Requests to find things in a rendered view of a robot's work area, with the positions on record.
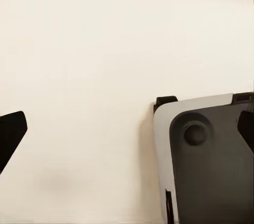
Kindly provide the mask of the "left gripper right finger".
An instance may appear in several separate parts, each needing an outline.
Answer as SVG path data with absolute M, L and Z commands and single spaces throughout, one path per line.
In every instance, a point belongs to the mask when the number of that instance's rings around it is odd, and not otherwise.
M 237 129 L 254 153 L 254 113 L 241 111 Z

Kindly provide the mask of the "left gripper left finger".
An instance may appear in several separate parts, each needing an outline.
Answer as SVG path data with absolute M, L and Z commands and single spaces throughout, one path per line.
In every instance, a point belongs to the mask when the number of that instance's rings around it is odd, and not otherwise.
M 28 125 L 23 111 L 0 117 L 0 175 L 27 130 Z

